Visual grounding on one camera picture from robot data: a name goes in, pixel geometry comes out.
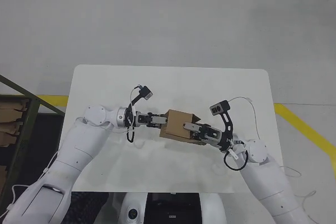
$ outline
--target concrete floor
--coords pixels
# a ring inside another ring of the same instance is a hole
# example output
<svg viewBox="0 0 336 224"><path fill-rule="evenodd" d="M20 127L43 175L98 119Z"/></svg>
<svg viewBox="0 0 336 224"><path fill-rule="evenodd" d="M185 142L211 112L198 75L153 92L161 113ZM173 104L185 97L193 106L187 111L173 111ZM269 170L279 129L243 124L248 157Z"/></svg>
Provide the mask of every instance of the concrete floor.
<svg viewBox="0 0 336 224"><path fill-rule="evenodd" d="M265 69L274 102L336 146L336 0L0 0L2 75L35 94L68 95L79 64ZM336 223L328 156L277 123L284 163L303 174L291 180L296 194L316 189L307 212ZM223 200L232 223L271 221L258 204L234 201L251 212L240 218Z"/></svg>

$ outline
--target table top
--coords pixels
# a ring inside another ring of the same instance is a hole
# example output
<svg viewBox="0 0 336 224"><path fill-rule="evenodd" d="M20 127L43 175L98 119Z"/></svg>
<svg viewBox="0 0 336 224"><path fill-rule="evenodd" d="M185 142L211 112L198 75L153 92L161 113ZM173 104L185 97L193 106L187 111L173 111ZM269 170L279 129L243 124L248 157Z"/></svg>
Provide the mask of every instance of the table top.
<svg viewBox="0 0 336 224"><path fill-rule="evenodd" d="M283 164L269 77L261 69L77 66L61 141L87 106L128 106L130 92L137 84L146 85L153 92L148 101L136 104L138 111L158 114L174 109L194 113L201 123L220 130L224 129L223 121L220 116L212 116L209 107L237 96L249 97L256 110L261 139L268 152ZM230 105L234 133L245 139L257 138L249 102L236 99ZM232 158L227 160L236 166ZM126 140L125 134L112 133L98 156L82 171L73 190L249 192L240 173L224 165L218 149L160 138L158 129L147 127L136 129L135 145Z"/></svg>

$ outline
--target box flap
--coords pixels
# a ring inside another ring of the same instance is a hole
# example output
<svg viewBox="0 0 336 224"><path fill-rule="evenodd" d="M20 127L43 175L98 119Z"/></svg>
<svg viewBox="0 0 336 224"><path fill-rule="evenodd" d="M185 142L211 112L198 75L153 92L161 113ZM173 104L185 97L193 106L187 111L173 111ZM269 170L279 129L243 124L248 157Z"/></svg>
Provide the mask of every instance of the box flap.
<svg viewBox="0 0 336 224"><path fill-rule="evenodd" d="M29 100L18 100L18 101L0 101L0 109L15 109L24 111L26 110L26 103Z"/></svg>
<svg viewBox="0 0 336 224"><path fill-rule="evenodd" d="M19 134L18 130L23 122L0 123L0 132L8 134Z"/></svg>
<svg viewBox="0 0 336 224"><path fill-rule="evenodd" d="M167 117L167 124L162 125L160 137L179 142L205 145L204 142L192 139L191 132L183 128L185 122L195 123L199 121L200 119L197 116L177 110L169 110L165 117Z"/></svg>
<svg viewBox="0 0 336 224"><path fill-rule="evenodd" d="M192 122L192 119L193 114L188 114L177 110L169 110L165 133L189 139L190 131L184 129L183 124L185 122Z"/></svg>
<svg viewBox="0 0 336 224"><path fill-rule="evenodd" d="M0 109L0 123L14 122L22 117L22 112L14 109Z"/></svg>
<svg viewBox="0 0 336 224"><path fill-rule="evenodd" d="M15 142L16 137L0 132L0 147L8 147L9 144L15 144Z"/></svg>

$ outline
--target yellow floor line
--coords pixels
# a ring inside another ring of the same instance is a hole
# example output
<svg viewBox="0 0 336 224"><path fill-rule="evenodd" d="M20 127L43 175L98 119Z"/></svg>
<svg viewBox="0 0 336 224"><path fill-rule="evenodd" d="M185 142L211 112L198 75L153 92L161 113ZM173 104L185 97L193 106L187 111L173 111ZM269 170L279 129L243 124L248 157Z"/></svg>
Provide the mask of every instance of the yellow floor line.
<svg viewBox="0 0 336 224"><path fill-rule="evenodd" d="M68 96L37 95L53 106L67 106Z"/></svg>
<svg viewBox="0 0 336 224"><path fill-rule="evenodd" d="M336 147L282 104L274 104L275 113L294 126L329 157L336 179Z"/></svg>

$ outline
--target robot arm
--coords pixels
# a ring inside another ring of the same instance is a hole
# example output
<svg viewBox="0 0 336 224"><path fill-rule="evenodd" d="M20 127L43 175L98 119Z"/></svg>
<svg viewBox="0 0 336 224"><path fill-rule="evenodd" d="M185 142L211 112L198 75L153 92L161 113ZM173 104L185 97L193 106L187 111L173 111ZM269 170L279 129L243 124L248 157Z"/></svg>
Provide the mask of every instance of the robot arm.
<svg viewBox="0 0 336 224"><path fill-rule="evenodd" d="M141 89L139 95L128 108L110 111L103 106L89 106L84 116L76 119L51 167L14 204L9 205L3 223L61 223L71 203L74 183L87 164L99 154L113 128L140 125L159 128L166 122L161 115L135 111L134 103L152 96L146 86L138 87Z"/></svg>
<svg viewBox="0 0 336 224"><path fill-rule="evenodd" d="M309 220L297 203L289 181L275 159L268 154L267 146L259 139L245 140L233 134L230 109L225 100L210 107L213 115L220 115L225 124L222 132L208 124L185 123L184 128L193 132L193 138L208 143L231 155L247 186L259 202L268 210L277 224L301 223Z"/></svg>

